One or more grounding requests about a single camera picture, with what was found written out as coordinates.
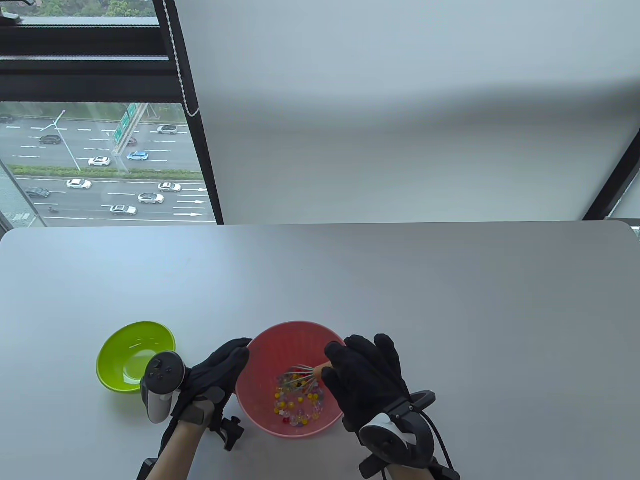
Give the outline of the person's left hand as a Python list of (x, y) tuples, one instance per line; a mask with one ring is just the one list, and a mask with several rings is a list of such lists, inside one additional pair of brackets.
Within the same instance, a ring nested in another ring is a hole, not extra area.
[(180, 385), (177, 402), (171, 414), (170, 426), (178, 425), (185, 411), (195, 407), (200, 399), (210, 400), (206, 393), (215, 389), (215, 399), (211, 400), (213, 412), (205, 415), (204, 425), (210, 430), (218, 430), (223, 422), (224, 408), (233, 395), (237, 381), (249, 363), (251, 338), (230, 340), (215, 350), (205, 361), (186, 370), (186, 377)]

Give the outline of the person's right hand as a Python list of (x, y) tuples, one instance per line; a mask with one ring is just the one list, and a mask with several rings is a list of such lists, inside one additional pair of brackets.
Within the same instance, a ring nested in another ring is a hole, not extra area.
[(331, 365), (322, 369), (321, 379), (343, 413), (347, 432), (358, 434), (386, 407), (410, 400), (398, 351), (387, 334), (378, 333), (373, 341), (352, 334), (343, 343), (328, 343), (324, 353)]

